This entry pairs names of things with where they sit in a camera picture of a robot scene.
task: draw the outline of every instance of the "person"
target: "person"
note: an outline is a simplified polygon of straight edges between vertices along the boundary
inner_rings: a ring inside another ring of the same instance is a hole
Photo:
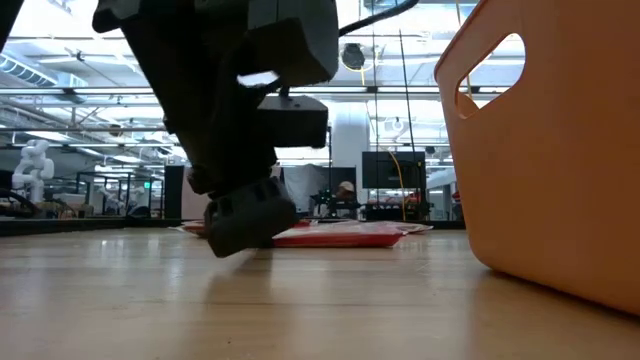
[[[464,221],[464,213],[462,212],[462,203],[460,202],[460,192],[456,191],[455,193],[453,193],[453,195],[451,195],[451,198],[453,199],[453,206],[451,208],[451,211],[453,212],[453,216],[455,217],[454,220],[456,221]]]
[[[341,201],[355,200],[355,186],[350,181],[343,181],[338,185],[336,199]]]

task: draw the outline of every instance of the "duct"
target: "duct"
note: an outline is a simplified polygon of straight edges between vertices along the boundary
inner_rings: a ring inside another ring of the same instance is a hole
[[[29,106],[23,105],[23,104],[19,104],[16,103],[14,101],[11,100],[6,100],[6,99],[2,99],[0,98],[0,104],[4,104],[4,105],[0,105],[0,110],[2,111],[11,111],[14,112],[14,114],[11,114],[10,116],[2,116],[3,113],[0,112],[0,119],[4,119],[5,121],[11,122],[15,125],[18,126],[24,126],[24,127],[28,127],[28,128],[34,128],[34,120],[38,123],[42,123],[46,125],[46,129],[48,129],[49,127],[53,128],[53,126],[51,126],[51,123],[55,123],[58,125],[63,125],[65,127],[70,126],[71,124],[69,124],[68,122],[55,117],[53,115],[47,114],[45,112],[30,108]],[[71,139],[76,140],[78,142],[83,142],[84,139],[79,138],[77,136],[72,136],[72,135],[67,135],[69,136]],[[99,143],[109,143],[108,138],[101,136],[99,133],[83,133],[83,136],[86,136],[90,139],[92,139],[92,141],[95,142],[99,142]],[[143,154],[144,158],[147,158],[148,160],[155,160],[157,159],[157,156],[155,154],[155,152],[151,149],[143,149],[144,151],[141,152],[141,154]]]
[[[56,75],[51,71],[32,65],[27,59],[8,52],[0,54],[0,71],[34,86],[51,87],[58,83]]]

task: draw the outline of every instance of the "hardwood floor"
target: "hardwood floor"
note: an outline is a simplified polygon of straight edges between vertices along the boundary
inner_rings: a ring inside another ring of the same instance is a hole
[[[487,270],[464,232],[215,259],[175,230],[0,238],[0,359],[640,359],[640,320]]]

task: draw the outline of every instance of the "ceiling light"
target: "ceiling light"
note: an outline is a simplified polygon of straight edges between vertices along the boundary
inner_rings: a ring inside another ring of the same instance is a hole
[[[365,93],[364,86],[303,86],[292,88],[291,93]]]
[[[53,141],[69,141],[70,138],[66,135],[51,131],[27,131],[26,134],[31,136],[37,136],[39,138],[53,140]]]
[[[153,95],[150,87],[121,87],[121,88],[84,88],[73,89],[78,95]]]
[[[431,163],[436,163],[436,162],[453,162],[453,159],[425,159],[425,162],[431,162]]]
[[[111,173],[128,173],[128,172],[130,172],[130,170],[128,170],[128,169],[114,168],[112,166],[101,166],[101,165],[96,165],[94,167],[94,171],[95,172],[111,172]]]
[[[64,95],[62,89],[43,89],[43,88],[5,88],[0,89],[0,95]]]
[[[491,93],[499,93],[502,94],[503,92],[509,90],[510,88],[508,86],[501,86],[501,87],[481,87],[479,89],[480,93],[484,93],[484,94],[491,94]]]
[[[440,92],[440,89],[438,89],[437,86],[409,86],[406,88],[403,86],[380,86],[378,91],[386,93],[405,93],[408,91],[410,93],[437,94]]]
[[[126,156],[126,155],[116,155],[113,157],[114,160],[118,160],[118,161],[122,161],[122,162],[128,162],[128,163],[141,163],[142,160],[138,159],[137,157],[133,157],[133,156]]]
[[[123,144],[125,147],[162,147],[162,146],[175,146],[175,144],[166,144],[166,143],[125,143]]]
[[[69,144],[71,147],[118,147],[120,144]]]
[[[25,146],[28,146],[28,145],[27,145],[27,144],[6,144],[6,145],[4,145],[4,146],[9,146],[9,147],[11,147],[11,146],[13,146],[13,147],[25,147]],[[49,147],[50,147],[50,148],[51,148],[51,147],[62,147],[62,146],[63,146],[63,144],[49,144]]]
[[[411,146],[411,143],[403,143],[403,142],[371,142],[370,144],[371,146],[392,146],[392,147],[397,147],[397,146]],[[416,142],[414,143],[415,146],[419,146],[419,147],[426,147],[426,146],[433,146],[433,147],[449,147],[450,145],[447,143],[419,143]]]
[[[104,156],[104,154],[101,154],[95,150],[91,150],[91,149],[85,149],[85,148],[78,148],[79,151],[88,154],[88,155],[93,155],[93,156]]]

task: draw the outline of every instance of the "computer screen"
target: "computer screen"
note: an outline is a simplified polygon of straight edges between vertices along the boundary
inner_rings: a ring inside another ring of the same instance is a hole
[[[362,186],[365,189],[420,188],[425,183],[424,152],[393,153],[398,165],[388,152],[362,153]]]

